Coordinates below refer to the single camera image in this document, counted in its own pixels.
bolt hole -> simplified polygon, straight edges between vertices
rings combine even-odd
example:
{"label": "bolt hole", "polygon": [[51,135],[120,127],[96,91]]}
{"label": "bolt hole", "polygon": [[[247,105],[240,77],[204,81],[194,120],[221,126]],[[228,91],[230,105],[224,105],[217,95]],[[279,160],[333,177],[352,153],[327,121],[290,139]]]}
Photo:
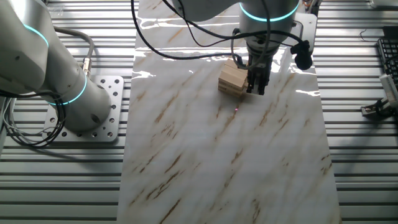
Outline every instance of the bolt hole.
{"label": "bolt hole", "polygon": [[101,121],[100,121],[100,119],[97,117],[97,115],[95,115],[95,114],[90,114],[90,116],[91,116],[91,119],[92,119],[95,123],[97,123],[97,124],[100,124],[100,123],[101,123]]}

mounting plate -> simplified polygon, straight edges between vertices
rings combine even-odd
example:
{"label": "mounting plate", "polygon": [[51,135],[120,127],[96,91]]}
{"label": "mounting plate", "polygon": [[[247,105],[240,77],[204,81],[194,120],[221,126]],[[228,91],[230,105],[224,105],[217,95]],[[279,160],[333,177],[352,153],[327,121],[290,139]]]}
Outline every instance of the mounting plate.
{"label": "mounting plate", "polygon": [[[113,75],[93,75],[90,78],[95,84],[102,86],[108,92],[111,97],[111,105],[115,105],[116,107],[113,106],[111,108],[111,112],[108,117],[98,128],[82,133],[74,133],[69,131],[67,128],[63,128],[54,142],[113,142],[118,138],[124,88],[123,77]],[[44,129],[54,127],[56,120],[54,118],[56,117],[57,112],[49,105],[49,109],[45,117]],[[47,131],[46,133],[43,133],[43,139],[47,137]]]}

blue light ring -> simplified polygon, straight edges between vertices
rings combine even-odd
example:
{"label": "blue light ring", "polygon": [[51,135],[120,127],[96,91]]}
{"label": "blue light ring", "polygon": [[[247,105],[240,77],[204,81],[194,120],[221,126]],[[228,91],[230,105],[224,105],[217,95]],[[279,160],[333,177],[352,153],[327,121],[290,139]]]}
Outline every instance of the blue light ring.
{"label": "blue light ring", "polygon": [[39,31],[37,31],[36,29],[24,24],[25,28],[36,33],[37,35],[39,35],[41,38],[43,38],[43,40],[45,41],[45,43],[47,44],[47,47],[49,47],[49,42],[47,41],[47,39],[43,36],[43,34],[41,34]]}
{"label": "blue light ring", "polygon": [[[260,22],[267,22],[267,19],[266,19],[266,18],[261,18],[261,17],[254,16],[254,15],[248,13],[246,10],[244,10],[244,8],[243,8],[243,6],[242,6],[242,3],[239,3],[239,5],[241,6],[242,12],[245,13],[245,15],[247,15],[247,16],[250,17],[251,19],[254,19],[254,20],[260,21]],[[290,13],[288,13],[288,14],[286,14],[286,15],[284,15],[284,16],[281,16],[281,17],[272,18],[272,19],[270,19],[270,22],[281,21],[282,19],[288,18],[289,16],[291,16],[291,15],[297,10],[297,8],[299,7],[299,5],[300,5],[300,1],[298,2],[297,6],[296,6]]]}
{"label": "blue light ring", "polygon": [[83,89],[81,90],[81,92],[79,93],[79,95],[77,95],[74,99],[72,99],[72,100],[70,100],[70,101],[68,101],[66,103],[62,103],[62,105],[67,105],[67,104],[77,100],[83,94],[83,92],[85,91],[86,86],[87,86],[87,76],[86,75],[85,75],[85,78],[86,78],[85,85],[84,85]]}

marble surface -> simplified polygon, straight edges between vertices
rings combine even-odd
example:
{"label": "marble surface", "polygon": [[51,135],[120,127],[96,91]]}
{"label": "marble surface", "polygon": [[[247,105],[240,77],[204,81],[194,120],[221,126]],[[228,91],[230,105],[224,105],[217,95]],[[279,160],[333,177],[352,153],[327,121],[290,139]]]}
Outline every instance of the marble surface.
{"label": "marble surface", "polygon": [[[228,35],[238,13],[202,24]],[[161,1],[141,1],[138,16],[162,52],[229,52],[196,47]],[[169,60],[139,38],[135,57],[118,223],[340,223],[314,68],[297,69],[281,47],[265,95],[237,99],[217,89],[225,57]]]}

stacked wooden blocks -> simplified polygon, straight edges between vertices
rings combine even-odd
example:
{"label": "stacked wooden blocks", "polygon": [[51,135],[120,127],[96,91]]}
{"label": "stacked wooden blocks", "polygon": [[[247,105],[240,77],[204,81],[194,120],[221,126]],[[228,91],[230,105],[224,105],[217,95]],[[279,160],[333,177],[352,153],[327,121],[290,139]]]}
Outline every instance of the stacked wooden blocks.
{"label": "stacked wooden blocks", "polygon": [[240,97],[248,87],[248,75],[245,70],[237,68],[232,60],[227,60],[218,78],[218,90]]}

